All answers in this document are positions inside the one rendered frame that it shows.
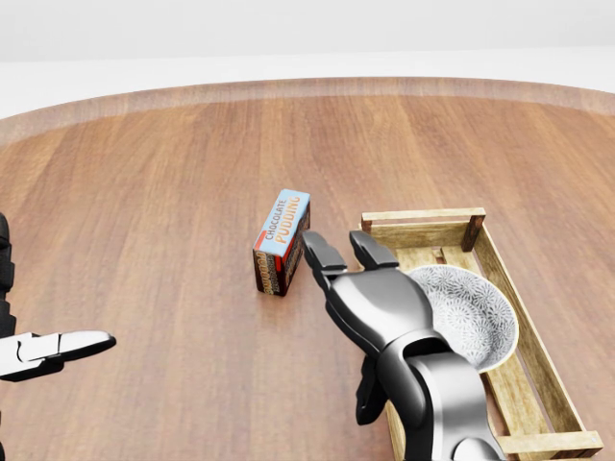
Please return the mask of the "chocolate pudding box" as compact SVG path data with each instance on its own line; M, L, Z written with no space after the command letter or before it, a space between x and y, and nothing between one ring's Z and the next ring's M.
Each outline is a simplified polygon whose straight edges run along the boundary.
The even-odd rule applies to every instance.
M310 195L283 189L253 246L258 291L285 296L303 256L302 234L310 227Z

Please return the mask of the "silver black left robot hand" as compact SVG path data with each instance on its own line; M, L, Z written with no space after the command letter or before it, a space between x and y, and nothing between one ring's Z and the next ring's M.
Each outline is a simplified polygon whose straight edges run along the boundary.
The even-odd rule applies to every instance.
M104 352L116 339L103 330L17 334L7 294L13 287L10 227L0 212L0 380L18 382L61 371L64 364Z

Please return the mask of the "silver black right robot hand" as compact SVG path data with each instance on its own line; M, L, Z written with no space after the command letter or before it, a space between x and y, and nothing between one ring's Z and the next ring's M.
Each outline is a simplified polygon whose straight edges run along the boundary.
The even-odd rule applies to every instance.
M370 234L352 230L349 238L363 266L350 272L336 248L313 230L303 233L304 255L326 298L326 310L339 329L365 353L357 388L359 425L374 422L387 401L403 425L422 425L426 392L401 348L433 338L432 309L420 286L399 270L399 261Z

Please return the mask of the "grey patterned bowl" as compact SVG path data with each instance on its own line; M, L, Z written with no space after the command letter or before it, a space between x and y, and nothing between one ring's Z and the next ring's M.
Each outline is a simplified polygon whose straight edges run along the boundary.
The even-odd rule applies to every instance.
M427 295L435 330L478 372L500 367L515 353L518 318L494 283L448 264L424 265L406 274Z

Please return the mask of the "wooden slat tray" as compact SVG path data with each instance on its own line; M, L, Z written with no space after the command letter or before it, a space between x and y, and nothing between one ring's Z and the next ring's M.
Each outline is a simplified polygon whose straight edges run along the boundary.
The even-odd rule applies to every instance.
M482 375L491 429L510 461L594 461L603 449L585 428L484 223L481 207L364 212L360 227L404 270L447 263L494 283L520 327L514 354Z

